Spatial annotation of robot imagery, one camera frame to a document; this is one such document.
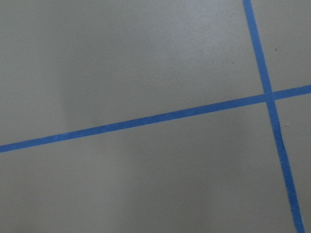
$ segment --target floor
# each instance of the floor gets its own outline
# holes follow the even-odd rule
[[[0,232],[311,232],[310,10],[2,1]]]

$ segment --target gray floor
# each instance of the gray floor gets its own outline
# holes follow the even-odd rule
[[[273,90],[311,2],[253,0]],[[241,0],[2,0],[0,145],[262,94]],[[311,231],[310,95],[277,107]],[[265,104],[0,155],[0,232],[295,232]]]

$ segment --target gray surface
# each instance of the gray surface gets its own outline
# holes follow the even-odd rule
[[[311,95],[277,101],[306,232],[311,232]]]
[[[293,233],[265,104],[0,157],[6,233]]]
[[[241,1],[2,1],[6,144],[261,94]]]
[[[311,1],[252,0],[274,91],[311,84]]]

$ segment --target blue painter's tape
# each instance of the blue painter's tape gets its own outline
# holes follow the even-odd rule
[[[293,96],[300,96],[305,94],[311,94],[311,85],[296,87],[283,91],[276,91],[273,93],[274,99],[284,99]]]
[[[296,230],[298,233],[304,233],[304,225],[302,216],[300,213],[298,198],[296,194],[295,184],[293,180],[293,175],[290,167],[290,162],[287,156],[287,152],[283,143],[282,139],[282,133],[280,128],[280,122],[278,118],[278,113],[276,109],[276,103],[275,103],[275,95],[273,94],[269,73],[267,69],[267,65],[265,62],[262,46],[260,43],[260,37],[259,32],[257,29],[256,21],[255,21],[255,15],[252,8],[251,0],[243,0],[246,19],[250,31],[250,35],[253,42],[253,47],[255,51],[256,61],[259,69],[259,74],[261,78],[261,83],[263,87],[263,91],[266,96],[266,102],[267,102],[267,108],[270,116],[270,122],[273,129],[274,138],[276,141],[276,147],[278,151],[278,156],[281,162],[283,177],[285,181],[285,186],[287,189],[287,195],[289,199],[289,203],[291,206],[292,216],[294,225],[296,227]],[[285,96],[286,94],[293,94],[293,91],[286,91],[281,92],[279,95]]]
[[[100,133],[123,130],[123,129],[132,128],[132,127],[142,126],[142,125],[154,124],[154,123],[168,121],[168,120],[174,120],[174,119],[190,117],[190,116],[195,116],[195,115],[200,115],[200,114],[212,113],[212,112],[247,106],[247,105],[256,104],[256,103],[263,103],[263,102],[265,102],[264,95],[251,96],[251,97],[241,98],[237,100],[229,100],[225,102],[214,103],[214,104],[204,105],[200,107],[159,114],[155,116],[148,116],[148,117],[143,117],[139,119],[128,120],[128,121],[98,126],[98,127],[84,129],[84,130],[78,130],[78,131],[73,131],[69,133],[61,133],[57,135],[3,145],[3,146],[0,146],[0,153],[11,151],[11,150],[19,150],[19,149],[24,149],[28,147],[44,145],[48,143],[70,140],[70,139],[79,138],[79,137],[86,137],[86,136],[100,134]]]

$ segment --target concrete floor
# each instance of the concrete floor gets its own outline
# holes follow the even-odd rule
[[[311,2],[253,0],[274,91]],[[0,145],[263,93],[241,0],[3,0]],[[277,100],[311,231],[311,95]],[[293,233],[265,103],[0,154],[0,232]]]

